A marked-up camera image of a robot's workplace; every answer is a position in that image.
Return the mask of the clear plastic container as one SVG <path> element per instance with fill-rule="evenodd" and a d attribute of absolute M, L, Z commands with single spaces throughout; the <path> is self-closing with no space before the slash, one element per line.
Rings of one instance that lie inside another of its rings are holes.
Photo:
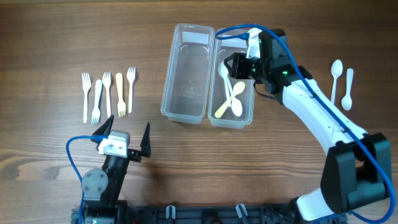
<path fill-rule="evenodd" d="M 219 118 L 215 116 L 216 111 L 226 101 L 226 88 L 224 78 L 218 72 L 218 65 L 233 53 L 247 52 L 247 43 L 241 39 L 215 40 L 212 78 L 210 81 L 210 101 L 208 104 L 208 118 L 213 126 L 222 128 L 241 129 L 252 122 L 254 109 L 254 87 L 253 80 L 243 80 L 245 89 L 236 96 L 242 104 L 242 113 L 237 116 L 231 108 L 226 109 Z"/>
<path fill-rule="evenodd" d="M 169 55 L 161 113 L 179 123 L 199 124 L 205 115 L 215 30 L 177 24 Z"/>

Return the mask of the yellow plastic fork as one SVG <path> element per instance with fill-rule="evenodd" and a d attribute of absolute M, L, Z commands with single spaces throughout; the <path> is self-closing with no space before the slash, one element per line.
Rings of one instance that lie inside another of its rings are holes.
<path fill-rule="evenodd" d="M 122 73 L 116 74 L 116 86 L 118 91 L 118 115 L 120 118 L 126 116 L 126 104 L 124 102 L 124 84 Z"/>

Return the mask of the white plastic fork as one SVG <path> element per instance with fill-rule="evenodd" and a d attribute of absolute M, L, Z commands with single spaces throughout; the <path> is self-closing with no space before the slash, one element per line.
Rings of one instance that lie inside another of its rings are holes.
<path fill-rule="evenodd" d="M 132 113 L 133 104 L 133 86 L 136 79 L 136 67 L 129 67 L 127 70 L 127 80 L 129 82 L 129 107 L 128 113 Z"/>
<path fill-rule="evenodd" d="M 95 98 L 94 98 L 94 108 L 91 114 L 91 123 L 98 124 L 101 117 L 100 111 L 100 101 L 103 89 L 103 82 L 102 80 L 97 80 L 95 82 Z"/>
<path fill-rule="evenodd" d="M 87 72 L 82 73 L 82 87 L 84 92 L 84 101 L 83 101 L 83 122 L 87 123 L 88 119 L 88 93 L 91 89 L 91 79 L 90 75 Z"/>
<path fill-rule="evenodd" d="M 112 76 L 111 72 L 104 72 L 103 78 L 102 78 L 103 85 L 106 90 L 106 112 L 107 112 L 107 117 L 111 116 L 111 97 L 110 97 L 110 88 L 111 88 L 111 83 L 112 83 Z"/>

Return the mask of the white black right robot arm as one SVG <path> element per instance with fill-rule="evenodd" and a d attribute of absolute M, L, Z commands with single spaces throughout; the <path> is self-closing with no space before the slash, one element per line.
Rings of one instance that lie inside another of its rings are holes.
<path fill-rule="evenodd" d="M 350 121 L 319 89 L 312 75 L 297 65 L 282 29 L 241 24 L 245 53 L 224 60 L 229 75 L 264 85 L 264 96 L 296 114 L 326 154 L 320 186 L 294 198 L 289 223 L 320 223 L 356 215 L 357 209 L 389 199 L 386 222 L 396 207 L 391 177 L 391 146 L 381 134 L 369 134 Z"/>

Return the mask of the white plastic spoon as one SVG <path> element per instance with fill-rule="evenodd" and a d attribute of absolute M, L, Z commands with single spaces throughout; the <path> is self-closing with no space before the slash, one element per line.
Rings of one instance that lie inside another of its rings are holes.
<path fill-rule="evenodd" d="M 349 111 L 352 107 L 353 101 L 351 98 L 351 88 L 353 84 L 353 76 L 354 70 L 352 68 L 348 68 L 346 71 L 346 93 L 345 96 L 341 99 L 341 105 L 344 110 Z"/>
<path fill-rule="evenodd" d="M 332 104 L 335 103 L 337 79 L 342 75 L 342 73 L 343 73 L 342 61 L 335 60 L 331 66 L 331 74 L 333 76 L 333 86 L 332 86 L 330 101 Z"/>
<path fill-rule="evenodd" d="M 241 94 L 246 87 L 244 82 L 237 82 L 234 87 L 232 87 L 233 92 L 231 94 L 231 109 L 235 116 L 239 117 L 243 113 L 242 103 L 236 98 L 236 95 Z"/>
<path fill-rule="evenodd" d="M 225 93 L 226 93 L 226 97 L 227 99 L 230 99 L 231 94 L 233 92 L 232 86 L 231 86 L 231 82 L 228 78 L 228 69 L 226 68 L 226 66 L 224 65 L 223 62 L 220 62 L 218 64 L 218 73 L 219 75 L 222 77 L 223 81 L 224 81 L 224 88 L 225 88 Z"/>

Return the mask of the yellow plastic spoon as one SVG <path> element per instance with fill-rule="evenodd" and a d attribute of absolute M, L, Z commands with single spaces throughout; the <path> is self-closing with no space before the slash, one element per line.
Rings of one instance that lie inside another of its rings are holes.
<path fill-rule="evenodd" d="M 242 93 L 246 87 L 244 82 L 237 82 L 233 87 L 232 95 L 216 110 L 215 118 L 221 118 L 228 107 L 231 107 L 235 116 L 240 117 L 243 113 L 243 106 L 236 95 Z"/>

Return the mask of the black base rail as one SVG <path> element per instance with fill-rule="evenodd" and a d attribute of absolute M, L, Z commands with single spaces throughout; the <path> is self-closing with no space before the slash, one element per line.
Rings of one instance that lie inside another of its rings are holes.
<path fill-rule="evenodd" d="M 223 207 L 127 207 L 125 201 L 114 208 L 73 209 L 71 223 L 306 223 L 288 204 Z"/>

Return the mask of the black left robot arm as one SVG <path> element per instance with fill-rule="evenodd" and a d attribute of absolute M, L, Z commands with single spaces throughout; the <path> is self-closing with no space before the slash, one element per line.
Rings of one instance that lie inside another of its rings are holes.
<path fill-rule="evenodd" d="M 141 149 L 130 149 L 130 134 L 112 128 L 110 116 L 91 136 L 97 151 L 105 156 L 100 169 L 89 170 L 81 178 L 83 199 L 78 212 L 79 223 L 139 223 L 125 200 L 119 199 L 130 162 L 151 156 L 150 124 L 140 143 Z"/>

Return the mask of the right clear plastic container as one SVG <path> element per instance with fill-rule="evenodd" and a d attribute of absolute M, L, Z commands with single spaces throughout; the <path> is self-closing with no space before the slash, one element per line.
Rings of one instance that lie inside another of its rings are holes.
<path fill-rule="evenodd" d="M 219 118 L 215 116 L 216 111 L 226 101 L 226 88 L 224 78 L 218 72 L 218 65 L 233 53 L 247 52 L 247 43 L 241 39 L 215 40 L 212 78 L 210 81 L 210 101 L 208 104 L 208 118 L 213 126 L 222 128 L 241 129 L 252 122 L 254 109 L 254 87 L 253 80 L 243 80 L 245 89 L 236 96 L 242 104 L 242 113 L 237 116 L 231 108 L 226 109 Z"/>

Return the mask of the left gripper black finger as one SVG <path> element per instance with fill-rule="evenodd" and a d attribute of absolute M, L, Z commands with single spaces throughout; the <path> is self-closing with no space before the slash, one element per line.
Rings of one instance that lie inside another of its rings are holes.
<path fill-rule="evenodd" d="M 142 157 L 150 157 L 151 156 L 150 122 L 148 122 L 146 125 L 140 147 L 141 147 L 141 156 Z"/>
<path fill-rule="evenodd" d="M 93 134 L 92 141 L 95 143 L 100 143 L 100 136 L 109 136 L 114 121 L 114 115 L 111 115 Z"/>

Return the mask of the left clear plastic container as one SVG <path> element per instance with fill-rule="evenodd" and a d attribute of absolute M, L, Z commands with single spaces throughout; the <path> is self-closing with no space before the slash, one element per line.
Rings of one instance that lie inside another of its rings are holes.
<path fill-rule="evenodd" d="M 205 115 L 215 30 L 177 24 L 169 55 L 161 113 L 179 123 L 199 124 Z"/>

